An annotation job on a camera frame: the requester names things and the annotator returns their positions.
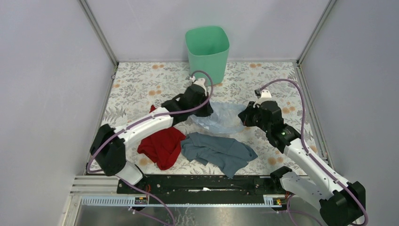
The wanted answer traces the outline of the light blue plastic trash bag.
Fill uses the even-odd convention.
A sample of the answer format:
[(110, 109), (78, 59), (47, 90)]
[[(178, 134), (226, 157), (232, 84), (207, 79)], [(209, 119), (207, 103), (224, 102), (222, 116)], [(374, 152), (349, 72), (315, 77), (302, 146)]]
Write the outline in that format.
[(235, 134), (245, 128), (238, 117), (246, 109), (245, 105), (217, 101), (210, 101), (210, 105), (213, 109), (210, 116), (190, 116), (195, 124), (214, 134)]

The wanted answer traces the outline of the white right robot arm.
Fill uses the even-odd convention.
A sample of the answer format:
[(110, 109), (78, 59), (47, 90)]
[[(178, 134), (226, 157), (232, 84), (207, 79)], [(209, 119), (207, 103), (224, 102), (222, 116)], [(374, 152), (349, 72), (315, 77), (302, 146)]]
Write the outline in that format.
[(275, 101), (248, 103), (238, 114), (244, 126), (258, 127), (269, 143), (293, 160), (308, 175), (301, 179), (288, 167), (271, 173), (270, 188), (276, 194), (288, 191), (319, 211), (329, 226), (348, 226), (365, 216), (366, 191), (360, 182), (351, 183), (309, 150), (300, 133), (283, 120)]

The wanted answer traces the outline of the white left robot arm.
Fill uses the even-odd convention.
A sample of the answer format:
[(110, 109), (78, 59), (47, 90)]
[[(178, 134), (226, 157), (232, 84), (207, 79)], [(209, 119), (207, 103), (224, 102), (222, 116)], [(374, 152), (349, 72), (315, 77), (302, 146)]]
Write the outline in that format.
[(117, 176), (128, 182), (128, 188), (139, 194), (145, 190), (146, 181), (143, 172), (126, 159), (126, 150), (130, 144), (184, 122), (191, 115), (208, 117), (213, 110), (210, 106), (211, 91), (203, 84), (203, 79), (195, 81), (182, 94), (164, 102), (161, 107), (148, 115), (133, 121), (131, 124), (112, 128), (102, 125), (90, 148), (91, 159), (87, 164), (87, 172), (91, 170), (93, 161), (106, 176)]

